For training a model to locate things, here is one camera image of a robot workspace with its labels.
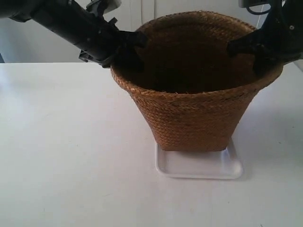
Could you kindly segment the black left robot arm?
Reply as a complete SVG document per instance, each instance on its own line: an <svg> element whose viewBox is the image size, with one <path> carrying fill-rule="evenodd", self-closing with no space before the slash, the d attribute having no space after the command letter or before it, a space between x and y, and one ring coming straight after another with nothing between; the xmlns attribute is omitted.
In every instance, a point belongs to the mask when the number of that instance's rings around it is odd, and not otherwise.
<svg viewBox="0 0 303 227"><path fill-rule="evenodd" d="M146 47L147 37L140 31L119 30L115 17L104 19L120 6L119 0L92 0L86 8L74 0L2 0L0 17L39 23L80 49L84 62L143 71L144 62L135 49Z"/></svg>

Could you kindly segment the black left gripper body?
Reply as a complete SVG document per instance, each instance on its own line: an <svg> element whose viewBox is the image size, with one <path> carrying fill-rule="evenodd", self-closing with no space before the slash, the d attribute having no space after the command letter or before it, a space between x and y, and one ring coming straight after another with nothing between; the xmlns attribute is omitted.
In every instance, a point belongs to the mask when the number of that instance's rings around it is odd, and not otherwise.
<svg viewBox="0 0 303 227"><path fill-rule="evenodd" d="M73 14L71 22L71 43L82 50L79 58L109 68L118 49L117 19L107 22L92 14Z"/></svg>

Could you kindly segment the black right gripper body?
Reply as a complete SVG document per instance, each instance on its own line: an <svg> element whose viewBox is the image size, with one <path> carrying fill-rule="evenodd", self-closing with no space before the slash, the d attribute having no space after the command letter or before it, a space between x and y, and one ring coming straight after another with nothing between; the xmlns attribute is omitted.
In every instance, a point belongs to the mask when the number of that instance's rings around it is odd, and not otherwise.
<svg viewBox="0 0 303 227"><path fill-rule="evenodd" d="M255 31L255 63L289 63L303 58L303 2L301 0L256 0L270 8L261 28Z"/></svg>

